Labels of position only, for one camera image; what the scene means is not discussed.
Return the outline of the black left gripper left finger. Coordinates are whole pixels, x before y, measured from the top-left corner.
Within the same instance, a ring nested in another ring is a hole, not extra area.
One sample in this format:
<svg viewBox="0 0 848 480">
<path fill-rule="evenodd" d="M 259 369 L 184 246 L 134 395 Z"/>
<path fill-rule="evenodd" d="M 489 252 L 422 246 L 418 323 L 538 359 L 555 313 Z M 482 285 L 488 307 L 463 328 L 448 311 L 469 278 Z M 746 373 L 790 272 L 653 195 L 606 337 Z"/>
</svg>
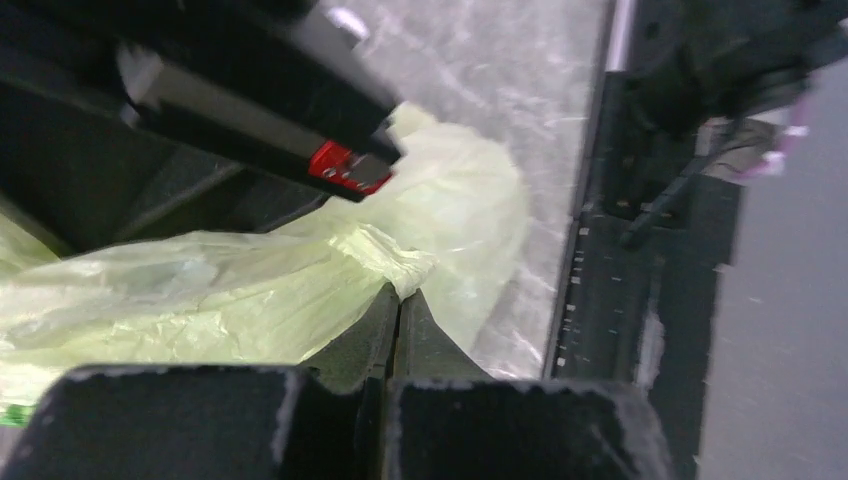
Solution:
<svg viewBox="0 0 848 480">
<path fill-rule="evenodd" d="M 95 364 L 41 397 L 5 479 L 374 479 L 401 303 L 386 286 L 307 361 Z"/>
</svg>

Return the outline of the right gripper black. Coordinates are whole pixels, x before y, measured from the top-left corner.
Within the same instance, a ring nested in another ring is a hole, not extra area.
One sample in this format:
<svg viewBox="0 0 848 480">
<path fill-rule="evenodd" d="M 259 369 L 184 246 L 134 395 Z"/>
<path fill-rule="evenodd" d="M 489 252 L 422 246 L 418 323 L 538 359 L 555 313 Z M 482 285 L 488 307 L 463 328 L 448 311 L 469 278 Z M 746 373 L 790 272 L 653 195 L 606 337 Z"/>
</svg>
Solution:
<svg viewBox="0 0 848 480">
<path fill-rule="evenodd" d="M 316 1 L 5 1 L 1 197 L 63 254 L 264 233 L 393 175 L 393 92 Z M 179 146 L 130 128 L 147 131 Z"/>
</svg>

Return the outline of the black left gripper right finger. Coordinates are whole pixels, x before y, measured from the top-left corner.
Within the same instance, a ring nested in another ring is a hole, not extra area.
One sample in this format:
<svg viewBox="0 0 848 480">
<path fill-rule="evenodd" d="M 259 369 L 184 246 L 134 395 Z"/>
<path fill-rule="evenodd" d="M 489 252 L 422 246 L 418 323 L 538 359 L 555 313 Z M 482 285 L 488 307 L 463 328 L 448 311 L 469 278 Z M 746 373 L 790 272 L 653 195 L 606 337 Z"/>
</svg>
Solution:
<svg viewBox="0 0 848 480">
<path fill-rule="evenodd" d="M 384 479 L 671 479 L 657 414 L 608 380 L 494 380 L 411 366 L 432 318 L 420 295 L 380 295 Z"/>
</svg>

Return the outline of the light green plastic bag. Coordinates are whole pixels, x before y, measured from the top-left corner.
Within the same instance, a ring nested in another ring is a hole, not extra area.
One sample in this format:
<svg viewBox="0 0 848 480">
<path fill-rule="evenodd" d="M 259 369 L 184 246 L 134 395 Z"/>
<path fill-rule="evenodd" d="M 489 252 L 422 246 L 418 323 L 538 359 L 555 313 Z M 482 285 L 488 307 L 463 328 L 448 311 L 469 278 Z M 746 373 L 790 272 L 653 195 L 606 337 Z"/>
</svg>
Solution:
<svg viewBox="0 0 848 480">
<path fill-rule="evenodd" d="M 509 150 L 405 103 L 406 154 L 354 204 L 333 199 L 265 234 L 196 231 L 67 260 L 1 216 L 1 421 L 90 363 L 282 363 L 314 355 L 391 285 L 422 292 L 463 350 L 521 255 L 528 193 Z"/>
</svg>

